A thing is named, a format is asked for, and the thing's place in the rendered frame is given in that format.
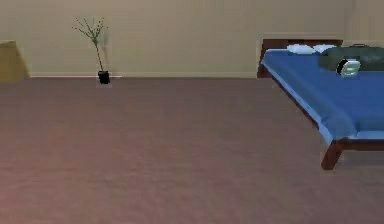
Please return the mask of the thin green plant black pot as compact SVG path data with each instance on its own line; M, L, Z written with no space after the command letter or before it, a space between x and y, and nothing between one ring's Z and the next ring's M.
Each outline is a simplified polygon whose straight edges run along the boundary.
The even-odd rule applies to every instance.
M102 85L109 84L111 82L110 73L103 66L99 47L101 35L103 30L106 28L104 25L105 19L92 19L91 22L88 22L86 18L76 18L75 21L77 22L77 26L73 26L73 29L89 38L96 50L97 60L100 67L100 70L97 73L99 83Z

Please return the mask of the white pillow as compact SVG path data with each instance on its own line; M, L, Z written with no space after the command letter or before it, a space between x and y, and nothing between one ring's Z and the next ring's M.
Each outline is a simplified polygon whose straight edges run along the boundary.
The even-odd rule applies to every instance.
M303 44L288 45L286 49L294 54L314 54L316 52L311 46Z
M313 47L313 49L314 49L316 52L319 52L319 53L322 53L322 52L324 52L325 50L330 49L330 48L335 48L335 45L319 44L319 45L315 45L315 46Z

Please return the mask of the round silver alarm clock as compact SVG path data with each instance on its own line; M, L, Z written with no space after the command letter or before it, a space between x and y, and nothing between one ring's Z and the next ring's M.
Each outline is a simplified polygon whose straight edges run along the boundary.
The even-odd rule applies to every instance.
M336 68L336 72L342 77L353 77L359 69L361 63L357 59L342 59Z

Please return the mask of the dark green duffel bag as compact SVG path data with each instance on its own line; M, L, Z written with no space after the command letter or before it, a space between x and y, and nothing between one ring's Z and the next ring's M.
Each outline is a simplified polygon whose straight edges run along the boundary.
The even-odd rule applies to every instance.
M324 69L336 71L342 59L357 59L361 63L359 71L384 71L384 48L365 44L327 49L318 57L318 64Z

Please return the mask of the tan wooden cabinet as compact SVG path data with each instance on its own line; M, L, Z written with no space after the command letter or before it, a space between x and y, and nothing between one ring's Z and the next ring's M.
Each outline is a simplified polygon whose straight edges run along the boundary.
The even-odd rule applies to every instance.
M28 69L16 42L0 41L0 83L19 82L28 78Z

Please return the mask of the blue bed brown wooden frame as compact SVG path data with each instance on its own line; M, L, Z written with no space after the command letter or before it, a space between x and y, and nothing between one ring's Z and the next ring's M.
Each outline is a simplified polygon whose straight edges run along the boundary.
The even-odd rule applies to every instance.
M292 44L341 45L337 39L264 39L257 76L272 78L328 144L321 162L332 170L346 150L384 152L384 71L342 77L318 65L319 53L294 54Z

